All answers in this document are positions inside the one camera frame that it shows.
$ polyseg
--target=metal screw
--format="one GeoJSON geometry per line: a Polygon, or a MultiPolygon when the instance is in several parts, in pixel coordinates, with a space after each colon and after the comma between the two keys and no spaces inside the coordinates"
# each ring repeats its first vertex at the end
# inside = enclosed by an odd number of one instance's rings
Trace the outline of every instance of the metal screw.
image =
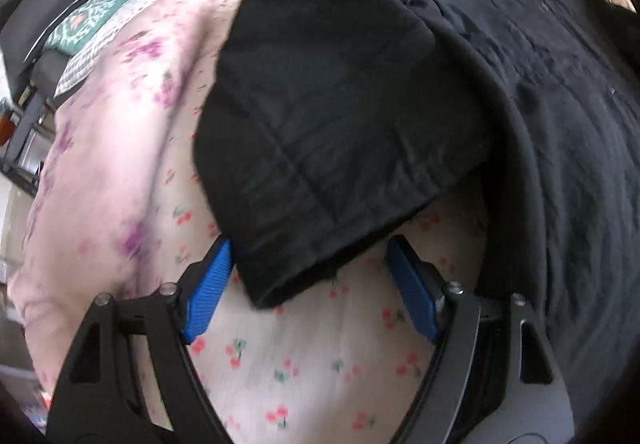
{"type": "Polygon", "coordinates": [[[111,301],[111,294],[109,294],[108,292],[101,292],[100,294],[98,294],[98,296],[95,297],[94,299],[94,303],[98,306],[98,307],[104,307],[105,305],[107,305],[108,302],[111,301]]]}
{"type": "Polygon", "coordinates": [[[173,296],[178,290],[178,286],[172,281],[166,281],[160,286],[160,294],[163,296],[173,296]]]}
{"type": "Polygon", "coordinates": [[[447,290],[452,294],[462,294],[465,291],[459,281],[450,281],[447,283],[447,290]]]}
{"type": "Polygon", "coordinates": [[[514,292],[511,294],[511,301],[518,307],[524,307],[527,304],[527,299],[522,295],[514,292]]]}

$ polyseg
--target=bed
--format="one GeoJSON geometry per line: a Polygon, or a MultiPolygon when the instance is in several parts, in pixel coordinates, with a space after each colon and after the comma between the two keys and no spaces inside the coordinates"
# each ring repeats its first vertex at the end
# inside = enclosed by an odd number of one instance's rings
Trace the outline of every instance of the bed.
{"type": "MultiPolygon", "coordinates": [[[[177,281],[220,234],[191,145],[240,1],[158,0],[113,32],[56,113],[24,267],[11,284],[49,391],[95,295],[143,296],[177,281]]],[[[396,232],[447,279],[473,288],[486,223],[472,175],[396,232]]],[[[380,240],[272,310],[253,309],[232,274],[190,351],[234,442],[390,440],[433,348],[408,319],[384,247],[380,240]]],[[[169,427],[145,342],[136,347],[150,416],[169,427]]]]}

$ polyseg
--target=black jacket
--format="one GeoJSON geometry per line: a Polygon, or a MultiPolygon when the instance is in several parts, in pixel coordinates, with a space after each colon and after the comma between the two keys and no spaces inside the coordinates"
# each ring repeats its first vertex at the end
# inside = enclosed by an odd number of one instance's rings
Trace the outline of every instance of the black jacket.
{"type": "Polygon", "coordinates": [[[254,303],[478,170],[477,292],[533,300],[584,420],[640,333],[638,25],[602,0],[244,0],[194,150],[254,303]]]}

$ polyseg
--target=orange object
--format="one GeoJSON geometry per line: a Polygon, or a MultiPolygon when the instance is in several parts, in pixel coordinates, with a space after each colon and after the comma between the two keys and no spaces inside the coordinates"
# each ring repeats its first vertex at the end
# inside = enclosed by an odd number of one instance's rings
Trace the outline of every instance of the orange object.
{"type": "Polygon", "coordinates": [[[10,112],[5,112],[0,116],[0,146],[4,146],[14,134],[15,124],[11,122],[10,117],[10,112]]]}

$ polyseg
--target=pink floral fabric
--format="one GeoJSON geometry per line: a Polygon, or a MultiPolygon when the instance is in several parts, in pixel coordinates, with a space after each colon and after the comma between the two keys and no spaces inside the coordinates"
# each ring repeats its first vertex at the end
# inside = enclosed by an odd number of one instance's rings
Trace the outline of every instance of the pink floral fabric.
{"type": "Polygon", "coordinates": [[[48,390],[94,296],[136,293],[154,175],[210,3],[149,7],[56,113],[58,134],[28,218],[24,266],[10,283],[48,390]]]}

